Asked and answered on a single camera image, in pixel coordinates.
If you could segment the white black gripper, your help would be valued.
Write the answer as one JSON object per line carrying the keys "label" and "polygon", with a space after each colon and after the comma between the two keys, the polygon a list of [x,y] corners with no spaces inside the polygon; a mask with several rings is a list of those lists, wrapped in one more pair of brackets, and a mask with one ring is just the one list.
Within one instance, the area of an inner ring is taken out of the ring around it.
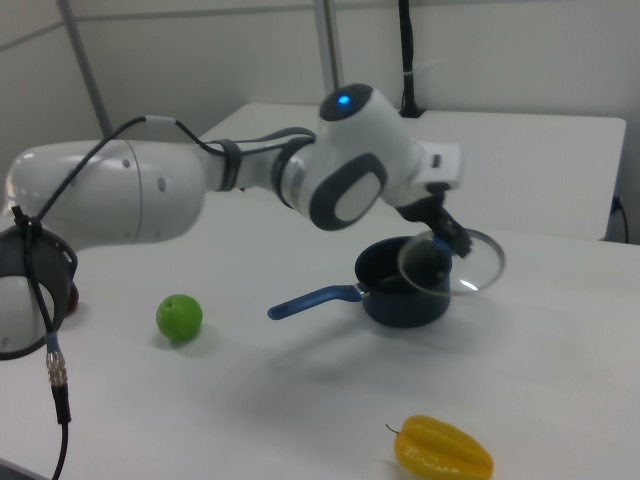
{"label": "white black gripper", "polygon": [[446,194],[461,182],[461,147],[417,141],[414,153],[416,160],[397,190],[397,211],[409,221],[428,223],[458,257],[465,258],[472,251],[472,240],[444,209]]}

